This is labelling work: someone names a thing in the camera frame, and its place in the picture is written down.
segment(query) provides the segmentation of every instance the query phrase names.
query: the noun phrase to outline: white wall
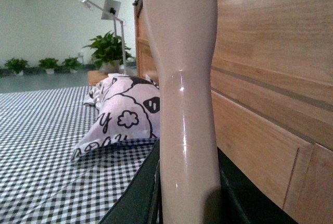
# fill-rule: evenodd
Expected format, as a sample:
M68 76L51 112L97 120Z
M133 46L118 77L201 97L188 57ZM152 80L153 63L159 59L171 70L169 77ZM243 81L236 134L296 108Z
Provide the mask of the white wall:
M103 7L104 0L91 1ZM135 55L134 0L116 1L121 2L118 17L126 21L125 42ZM79 0L0 0L0 66L13 57L28 60L30 66L45 57L60 64L76 56L89 39L113 30L113 21L100 17L100 10L89 11ZM88 63L93 50L83 51Z

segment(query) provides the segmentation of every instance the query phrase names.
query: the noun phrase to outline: black and white checkered fabric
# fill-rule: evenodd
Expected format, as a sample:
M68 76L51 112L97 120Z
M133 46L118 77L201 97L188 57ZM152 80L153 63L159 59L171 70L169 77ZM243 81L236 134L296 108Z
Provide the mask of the black and white checkered fabric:
M97 223L125 191L153 140L70 161L97 117L82 105L88 91L0 94L0 223Z

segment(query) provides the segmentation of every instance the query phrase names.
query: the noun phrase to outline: plant pot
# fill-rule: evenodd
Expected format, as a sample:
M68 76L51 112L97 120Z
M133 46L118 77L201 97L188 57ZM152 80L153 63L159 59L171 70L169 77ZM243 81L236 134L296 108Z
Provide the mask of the plant pot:
M115 60L114 65L112 64L103 64L104 73L118 73L120 60Z
M18 72L18 73L14 72L14 74L15 74L16 76L22 76L22 75L23 75L23 70L21 70L21 71Z
M47 74L54 74L54 69L45 69Z

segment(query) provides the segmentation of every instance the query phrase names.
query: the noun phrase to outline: pillow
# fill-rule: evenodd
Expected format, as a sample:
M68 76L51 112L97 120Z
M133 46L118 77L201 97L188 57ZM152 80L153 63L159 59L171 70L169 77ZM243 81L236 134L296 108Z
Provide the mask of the pillow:
M87 96L96 98L96 106L99 102L99 115L74 147L72 159L115 142L159 138L160 92L150 81L139 77L110 76Z

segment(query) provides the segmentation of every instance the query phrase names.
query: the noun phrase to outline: wooden bed frame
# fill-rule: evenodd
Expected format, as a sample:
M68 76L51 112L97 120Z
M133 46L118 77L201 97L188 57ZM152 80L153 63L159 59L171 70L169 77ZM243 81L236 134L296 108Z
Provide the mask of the wooden bed frame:
M299 223L333 219L333 0L218 0L218 147ZM137 70L158 82L142 0Z

